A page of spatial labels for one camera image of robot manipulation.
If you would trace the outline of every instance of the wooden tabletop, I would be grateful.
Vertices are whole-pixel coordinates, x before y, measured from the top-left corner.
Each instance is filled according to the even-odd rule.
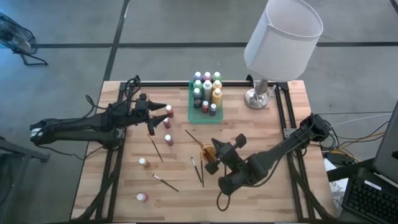
[[[104,82],[100,106],[115,102],[118,97],[120,82]],[[303,81],[289,82],[294,114],[299,122],[306,118],[311,110]],[[242,187],[231,196],[231,205],[225,212],[216,207],[216,198],[220,192],[218,177],[223,176],[223,169],[210,175],[204,170],[205,187],[201,186],[192,166],[190,157],[194,157],[200,172],[200,147],[184,131],[187,129],[204,145],[211,145],[211,138],[234,142],[234,138],[243,133],[248,143],[238,149],[241,157],[266,151],[282,141],[279,114],[275,98],[271,98],[267,108],[260,111],[248,109],[243,96],[249,87],[223,88],[224,120],[220,124],[191,124],[188,121],[188,87],[143,87],[153,102],[167,103],[174,109],[171,118],[172,127],[165,129],[160,124],[153,137],[164,162],[161,162],[144,124],[130,126],[127,129],[123,163],[119,180],[118,196],[114,211],[114,222],[292,222],[296,221],[292,188],[287,161],[284,157],[270,181],[259,188]],[[287,126],[290,126],[285,106]],[[164,114],[165,109],[151,112],[153,115]],[[173,146],[168,146],[164,136],[170,134]],[[87,153],[100,145],[91,142]],[[106,151],[92,154],[84,162],[80,184],[72,211],[72,218],[78,217],[98,193],[101,184]],[[138,164],[140,157],[150,162],[145,169]],[[325,166],[319,148],[309,147],[304,157],[311,191],[320,203],[335,214]],[[174,191],[153,178],[158,175],[179,189]],[[109,193],[104,204],[104,216],[108,210]],[[149,200],[139,202],[136,195],[145,192]],[[301,192],[303,209],[305,199]],[[227,197],[221,196],[220,204],[224,207]]]

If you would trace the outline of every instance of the small paint bottle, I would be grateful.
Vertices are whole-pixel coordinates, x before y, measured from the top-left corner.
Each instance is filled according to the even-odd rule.
[[[137,194],[137,200],[140,202],[146,202],[146,201],[148,201],[148,198],[149,198],[148,195],[145,193]]]
[[[143,166],[144,168],[148,168],[149,165],[150,165],[150,163],[148,162],[148,160],[146,160],[145,158],[140,158],[140,159],[138,160],[138,162],[139,162],[139,164],[140,164],[141,166]]]
[[[213,82],[215,82],[216,80],[221,81],[221,74],[219,72],[215,72],[213,75]]]
[[[217,108],[221,106],[221,100],[223,99],[223,92],[219,88],[213,91],[213,96],[211,98],[211,102],[214,103]]]
[[[173,108],[170,105],[166,106],[166,112],[169,115],[169,118],[174,117],[174,112],[173,112]]]
[[[203,85],[201,84],[201,81],[200,80],[196,80],[194,83],[193,83],[193,88],[195,89],[195,88],[198,88],[200,91],[202,90],[202,88],[203,88]]]
[[[199,88],[193,90],[193,107],[198,109],[201,106],[201,94]]]
[[[172,124],[170,123],[169,118],[165,118],[165,119],[163,120],[163,124],[164,124],[164,127],[165,127],[166,129],[169,129],[169,128],[172,126]]]
[[[214,103],[212,103],[210,105],[210,116],[215,116],[216,115],[216,111],[217,111],[217,106]]]
[[[215,91],[217,88],[219,88],[221,90],[222,87],[223,87],[223,84],[221,84],[221,81],[216,80],[216,81],[213,82],[212,90]]]
[[[211,81],[211,74],[210,74],[210,72],[205,72],[205,75],[203,76],[203,81],[205,82],[206,80]]]
[[[211,88],[212,84],[209,80],[206,80],[203,84],[203,100],[211,102]]]
[[[196,81],[196,80],[201,80],[200,72],[195,72],[195,74],[193,75],[193,81]]]
[[[164,136],[164,139],[166,140],[166,142],[167,142],[167,144],[168,144],[169,146],[172,146],[172,145],[174,144],[173,139],[172,139],[172,137],[171,137],[169,134],[167,134],[166,136]]]
[[[209,110],[209,102],[208,101],[204,101],[202,104],[201,104],[201,110],[204,112],[204,113],[207,113],[207,111]]]

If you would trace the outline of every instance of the fan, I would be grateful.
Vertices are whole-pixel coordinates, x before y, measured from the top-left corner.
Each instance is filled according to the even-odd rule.
[[[14,54],[19,54],[25,65],[48,65],[48,63],[38,57],[35,36],[26,28],[10,19],[10,17],[0,12],[0,43],[11,49]],[[40,63],[28,63],[25,56],[41,61]]]

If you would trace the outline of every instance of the lamp base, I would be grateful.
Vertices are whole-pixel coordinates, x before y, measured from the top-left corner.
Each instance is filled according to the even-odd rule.
[[[255,89],[251,89],[244,96],[244,104],[252,110],[261,110],[268,104],[268,95],[267,93],[258,95]]]

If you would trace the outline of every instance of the keyboard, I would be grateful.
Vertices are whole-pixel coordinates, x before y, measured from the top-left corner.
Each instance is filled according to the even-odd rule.
[[[398,223],[398,189],[363,168],[349,178],[342,206],[372,223]]]

